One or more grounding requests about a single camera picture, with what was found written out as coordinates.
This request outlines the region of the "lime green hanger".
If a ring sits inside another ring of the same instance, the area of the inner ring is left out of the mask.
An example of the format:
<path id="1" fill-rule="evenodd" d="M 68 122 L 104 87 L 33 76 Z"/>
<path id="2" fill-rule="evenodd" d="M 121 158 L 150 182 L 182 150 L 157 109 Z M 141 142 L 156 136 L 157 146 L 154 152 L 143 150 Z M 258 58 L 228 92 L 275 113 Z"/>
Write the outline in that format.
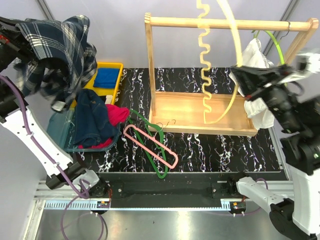
<path id="1" fill-rule="evenodd" d="M 260 33 L 260 30 L 257 31 L 257 33 L 255 33 L 256 30 L 253 30 L 251 33 L 253 33 L 253 38 L 256 39 L 258 38 L 258 35 Z M 270 39 L 272 40 L 273 44 L 275 45 L 275 48 L 277 50 L 277 53 L 278 53 L 278 56 L 279 56 L 279 61 L 280 61 L 280 64 L 281 65 L 284 65 L 285 64 L 285 60 L 284 60 L 284 55 L 283 55 L 283 52 L 282 52 L 282 49 L 280 47 L 280 44 L 279 42 L 277 41 L 277 39 L 275 38 L 275 36 L 269 31 L 269 30 L 264 30 L 264 32 L 266 34 L 268 34 L 268 36 L 270 37 Z"/>

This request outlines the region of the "plaid skirt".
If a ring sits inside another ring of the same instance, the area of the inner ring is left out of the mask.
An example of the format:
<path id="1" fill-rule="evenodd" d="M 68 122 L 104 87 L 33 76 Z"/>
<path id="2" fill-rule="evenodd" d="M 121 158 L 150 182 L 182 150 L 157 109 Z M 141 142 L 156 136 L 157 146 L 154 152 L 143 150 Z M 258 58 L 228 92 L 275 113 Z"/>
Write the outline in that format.
<path id="1" fill-rule="evenodd" d="M 24 96 L 39 92 L 56 112 L 68 110 L 97 70 L 97 49 L 88 42 L 90 19 L 75 15 L 64 21 L 28 19 L 16 24 L 35 59 L 13 67 Z"/>

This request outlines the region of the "dark blue denim garment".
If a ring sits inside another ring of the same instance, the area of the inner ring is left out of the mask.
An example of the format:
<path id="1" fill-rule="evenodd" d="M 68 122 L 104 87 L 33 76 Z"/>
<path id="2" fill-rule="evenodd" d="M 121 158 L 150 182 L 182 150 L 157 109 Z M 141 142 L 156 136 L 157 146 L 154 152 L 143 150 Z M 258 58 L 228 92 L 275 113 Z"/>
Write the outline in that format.
<path id="1" fill-rule="evenodd" d="M 76 97 L 74 144 L 90 148 L 118 134 L 110 122 L 105 102 L 91 89 L 82 89 Z"/>

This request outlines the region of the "red t-shirt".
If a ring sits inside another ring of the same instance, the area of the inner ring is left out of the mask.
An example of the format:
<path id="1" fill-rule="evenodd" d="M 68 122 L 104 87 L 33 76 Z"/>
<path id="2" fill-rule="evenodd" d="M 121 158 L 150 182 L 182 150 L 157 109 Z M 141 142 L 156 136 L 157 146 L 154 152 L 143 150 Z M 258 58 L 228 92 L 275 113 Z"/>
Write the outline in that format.
<path id="1" fill-rule="evenodd" d="M 112 104 L 106 104 L 107 110 L 108 110 L 108 116 L 111 124 L 115 127 L 117 127 L 117 124 L 124 123 L 126 119 L 129 116 L 129 109 L 126 107 L 118 107 Z M 104 148 L 107 147 L 111 142 L 112 139 L 108 139 L 105 143 L 101 143 L 96 146 L 90 147 L 91 149 L 99 149 L 99 148 Z M 84 149 L 83 146 L 79 145 L 77 146 L 80 149 Z"/>

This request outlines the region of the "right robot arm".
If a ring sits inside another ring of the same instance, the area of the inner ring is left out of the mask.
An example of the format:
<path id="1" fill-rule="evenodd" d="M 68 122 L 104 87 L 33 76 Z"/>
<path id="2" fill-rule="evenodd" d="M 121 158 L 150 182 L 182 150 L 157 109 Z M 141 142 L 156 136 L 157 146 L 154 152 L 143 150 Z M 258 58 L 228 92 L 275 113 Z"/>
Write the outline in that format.
<path id="1" fill-rule="evenodd" d="M 315 240 L 320 233 L 320 99 L 299 102 L 285 80 L 295 73 L 286 64 L 271 68 L 233 66 L 247 101 L 262 99 L 282 126 L 285 162 L 291 172 L 294 198 L 271 193 L 246 173 L 227 180 L 228 195 L 251 199 L 269 215 L 276 230 L 292 240 Z"/>

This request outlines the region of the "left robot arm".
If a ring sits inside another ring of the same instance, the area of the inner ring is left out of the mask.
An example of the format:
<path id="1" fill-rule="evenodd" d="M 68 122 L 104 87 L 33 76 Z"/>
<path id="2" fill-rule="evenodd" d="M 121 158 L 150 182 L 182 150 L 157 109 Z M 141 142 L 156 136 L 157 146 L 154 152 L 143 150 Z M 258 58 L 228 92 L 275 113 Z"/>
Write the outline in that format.
<path id="1" fill-rule="evenodd" d="M 12 65 L 16 82 L 0 78 L 0 123 L 38 158 L 46 185 L 69 185 L 81 198 L 103 198 L 108 186 L 83 160 L 63 151 L 40 126 L 26 96 L 41 93 L 51 108 L 68 110 L 97 70 L 96 48 L 87 40 L 90 20 L 0 20 L 0 68 Z"/>

